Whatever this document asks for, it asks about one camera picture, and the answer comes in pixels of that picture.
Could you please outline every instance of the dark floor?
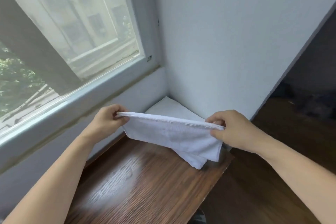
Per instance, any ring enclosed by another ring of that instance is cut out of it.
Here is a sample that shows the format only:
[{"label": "dark floor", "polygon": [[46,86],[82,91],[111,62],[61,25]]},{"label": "dark floor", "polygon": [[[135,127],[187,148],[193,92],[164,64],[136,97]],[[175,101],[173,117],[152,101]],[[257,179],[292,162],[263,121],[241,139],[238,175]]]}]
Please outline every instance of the dark floor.
[{"label": "dark floor", "polygon": [[[302,116],[287,100],[269,99],[253,123],[336,173],[336,122]],[[231,153],[235,159],[201,206],[208,224],[319,223],[262,158]]]}]

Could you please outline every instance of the folded towel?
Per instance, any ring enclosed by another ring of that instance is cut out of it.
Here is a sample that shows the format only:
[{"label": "folded towel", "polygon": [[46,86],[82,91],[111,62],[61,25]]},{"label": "folded towel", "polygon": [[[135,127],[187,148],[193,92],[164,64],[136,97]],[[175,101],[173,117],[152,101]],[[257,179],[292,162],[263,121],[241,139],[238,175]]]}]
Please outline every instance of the folded towel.
[{"label": "folded towel", "polygon": [[222,142],[211,137],[210,130],[224,128],[205,123],[204,119],[168,97],[151,107],[146,114],[118,112],[118,115],[130,117],[123,126],[129,138],[169,147],[192,167],[200,169],[208,159],[219,159]]}]

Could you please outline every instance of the person's right arm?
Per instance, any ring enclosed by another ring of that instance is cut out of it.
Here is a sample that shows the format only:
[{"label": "person's right arm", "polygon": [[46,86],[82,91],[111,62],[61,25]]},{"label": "person's right arm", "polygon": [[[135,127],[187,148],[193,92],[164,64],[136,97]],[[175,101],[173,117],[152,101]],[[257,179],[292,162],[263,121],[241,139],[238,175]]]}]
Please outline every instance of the person's right arm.
[{"label": "person's right arm", "polygon": [[322,224],[336,223],[336,175],[272,138],[235,111],[216,112],[206,122],[225,130],[211,135],[265,159]]}]

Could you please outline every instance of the fabric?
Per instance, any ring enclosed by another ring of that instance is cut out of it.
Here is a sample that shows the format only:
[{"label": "fabric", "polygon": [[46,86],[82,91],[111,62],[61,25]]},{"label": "fabric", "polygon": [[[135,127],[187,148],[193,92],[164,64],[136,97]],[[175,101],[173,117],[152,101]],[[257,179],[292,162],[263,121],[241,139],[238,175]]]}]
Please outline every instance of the fabric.
[{"label": "fabric", "polygon": [[145,114],[118,112],[118,115],[130,117],[124,125],[129,138],[169,147],[192,167],[200,169],[208,159],[219,159],[222,142],[211,137],[210,130],[224,128],[205,123],[204,119],[168,97]]}]

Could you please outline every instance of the tree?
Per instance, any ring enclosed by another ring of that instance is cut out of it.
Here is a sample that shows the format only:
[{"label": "tree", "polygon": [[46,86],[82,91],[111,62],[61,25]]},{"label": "tree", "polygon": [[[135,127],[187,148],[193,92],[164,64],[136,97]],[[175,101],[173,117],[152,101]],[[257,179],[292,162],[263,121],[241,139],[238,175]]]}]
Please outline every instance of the tree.
[{"label": "tree", "polygon": [[45,82],[0,42],[0,117],[22,105]]}]

